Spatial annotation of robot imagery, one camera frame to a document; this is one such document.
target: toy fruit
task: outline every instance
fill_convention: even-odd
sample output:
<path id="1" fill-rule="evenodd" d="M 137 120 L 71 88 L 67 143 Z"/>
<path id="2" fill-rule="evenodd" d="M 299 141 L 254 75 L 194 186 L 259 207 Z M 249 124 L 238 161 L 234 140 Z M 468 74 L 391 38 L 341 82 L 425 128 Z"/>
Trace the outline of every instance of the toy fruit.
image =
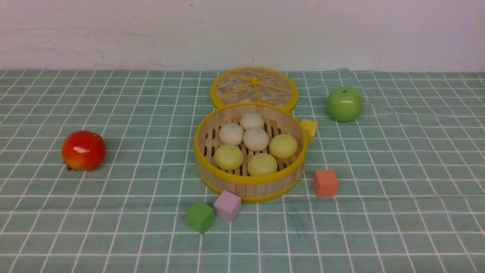
<path id="1" fill-rule="evenodd" d="M 357 119 L 364 108 L 359 91 L 352 87 L 335 89 L 328 97 L 327 112 L 331 119 L 350 122 Z"/>
<path id="2" fill-rule="evenodd" d="M 102 163 L 106 145 L 96 133 L 75 131 L 67 136 L 61 152 L 68 171 L 92 171 Z"/>

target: green checkered tablecloth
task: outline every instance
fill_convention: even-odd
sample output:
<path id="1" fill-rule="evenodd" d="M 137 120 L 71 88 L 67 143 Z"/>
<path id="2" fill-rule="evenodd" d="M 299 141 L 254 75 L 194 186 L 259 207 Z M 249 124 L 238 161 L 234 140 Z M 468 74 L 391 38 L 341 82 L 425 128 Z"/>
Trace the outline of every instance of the green checkered tablecloth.
<path id="1" fill-rule="evenodd" d="M 303 179 L 201 236 L 183 213 L 216 198 L 192 137 L 218 74 L 0 71 L 0 272 L 485 272 L 485 73 L 287 72 L 319 123 Z M 342 85 L 357 122 L 326 114 Z M 97 171 L 62 165 L 80 129 L 105 138 Z M 321 169 L 336 198 L 315 197 Z"/>

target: wooden block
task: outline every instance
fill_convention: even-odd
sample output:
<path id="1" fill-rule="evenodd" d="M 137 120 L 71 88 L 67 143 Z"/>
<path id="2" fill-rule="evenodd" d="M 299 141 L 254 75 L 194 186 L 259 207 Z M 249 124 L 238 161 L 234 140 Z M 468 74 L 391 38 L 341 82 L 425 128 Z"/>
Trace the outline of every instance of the wooden block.
<path id="1" fill-rule="evenodd" d="M 197 201 L 185 213 L 185 221 L 191 229 L 204 234 L 215 221 L 214 209 L 202 201 Z"/>
<path id="2" fill-rule="evenodd" d="M 307 132 L 308 142 L 312 143 L 315 138 L 315 134 L 317 133 L 318 123 L 309 119 L 302 119 L 301 125 Z"/>
<path id="3" fill-rule="evenodd" d="M 223 190 L 214 203 L 214 210 L 218 217 L 232 222 L 241 209 L 241 198 L 227 190 Z"/>
<path id="4" fill-rule="evenodd" d="M 313 187 L 317 197 L 336 196 L 339 190 L 339 181 L 333 170 L 315 171 Z"/>

